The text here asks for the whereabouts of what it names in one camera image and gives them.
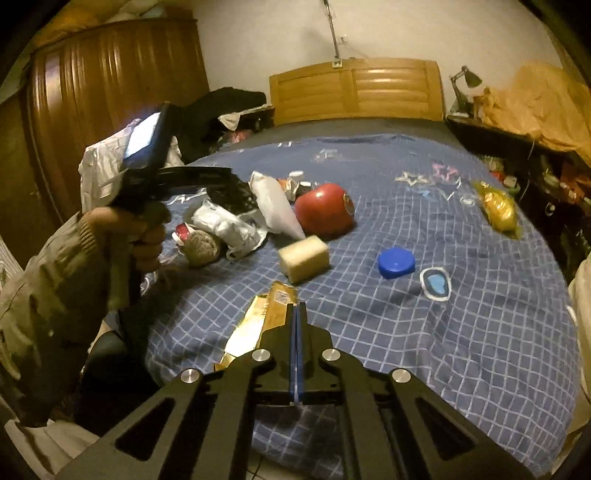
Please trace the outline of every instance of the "person's arm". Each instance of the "person's arm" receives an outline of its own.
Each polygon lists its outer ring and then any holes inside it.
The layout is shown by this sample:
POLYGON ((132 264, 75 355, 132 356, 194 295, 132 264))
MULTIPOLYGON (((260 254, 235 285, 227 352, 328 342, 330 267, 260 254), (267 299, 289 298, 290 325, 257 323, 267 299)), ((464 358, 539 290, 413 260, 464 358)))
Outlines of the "person's arm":
POLYGON ((0 394, 26 426, 46 424, 79 378, 106 314, 108 233, 144 234, 138 267, 154 270, 164 228, 146 230, 122 210, 101 208, 66 222, 0 295, 0 394))

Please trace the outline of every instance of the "gold packaging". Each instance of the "gold packaging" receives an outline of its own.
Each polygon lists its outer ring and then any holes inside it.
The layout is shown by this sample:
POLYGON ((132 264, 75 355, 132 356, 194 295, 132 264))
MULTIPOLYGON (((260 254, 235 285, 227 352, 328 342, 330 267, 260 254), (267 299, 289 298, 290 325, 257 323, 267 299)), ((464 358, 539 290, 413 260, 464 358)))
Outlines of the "gold packaging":
POLYGON ((270 330, 285 324, 287 306, 297 304, 297 290, 291 285, 275 281, 267 295, 267 313, 262 331, 270 330))
POLYGON ((297 303, 297 290, 278 281, 271 284, 267 295, 257 295, 230 335, 222 359, 214 365, 215 371, 226 368, 236 357, 257 348, 265 330, 283 325, 290 303, 297 303))
POLYGON ((484 181, 474 182, 474 188, 480 196, 482 210, 491 227, 512 238, 518 238, 517 207, 513 198, 484 181))

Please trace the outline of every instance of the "label on apple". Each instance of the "label on apple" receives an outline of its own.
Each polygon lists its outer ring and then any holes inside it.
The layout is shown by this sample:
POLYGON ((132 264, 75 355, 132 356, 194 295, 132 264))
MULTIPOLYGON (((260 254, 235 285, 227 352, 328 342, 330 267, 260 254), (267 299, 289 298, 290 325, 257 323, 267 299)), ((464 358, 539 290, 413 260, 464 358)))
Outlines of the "label on apple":
POLYGON ((347 210, 347 213, 351 215, 351 217, 355 216, 355 204, 353 203, 353 200, 351 200, 351 197, 346 193, 343 195, 343 203, 345 204, 345 210, 347 210))

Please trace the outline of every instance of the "ball of yarn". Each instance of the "ball of yarn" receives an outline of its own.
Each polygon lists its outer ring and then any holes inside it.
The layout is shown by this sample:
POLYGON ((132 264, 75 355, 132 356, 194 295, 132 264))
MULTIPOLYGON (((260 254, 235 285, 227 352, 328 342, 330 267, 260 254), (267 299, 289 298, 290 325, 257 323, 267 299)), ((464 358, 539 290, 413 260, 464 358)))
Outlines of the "ball of yarn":
POLYGON ((222 253, 220 240, 203 230, 192 232, 183 247, 189 266, 197 268, 216 261, 222 253))

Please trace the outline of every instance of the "red apple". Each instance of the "red apple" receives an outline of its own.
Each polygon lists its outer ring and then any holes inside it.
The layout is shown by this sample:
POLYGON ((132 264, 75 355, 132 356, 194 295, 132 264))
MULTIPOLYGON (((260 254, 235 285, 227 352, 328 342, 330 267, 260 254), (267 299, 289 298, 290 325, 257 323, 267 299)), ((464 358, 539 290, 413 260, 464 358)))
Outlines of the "red apple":
POLYGON ((353 228, 355 205, 335 183, 325 183, 295 201, 295 216, 306 233, 335 238, 353 228))

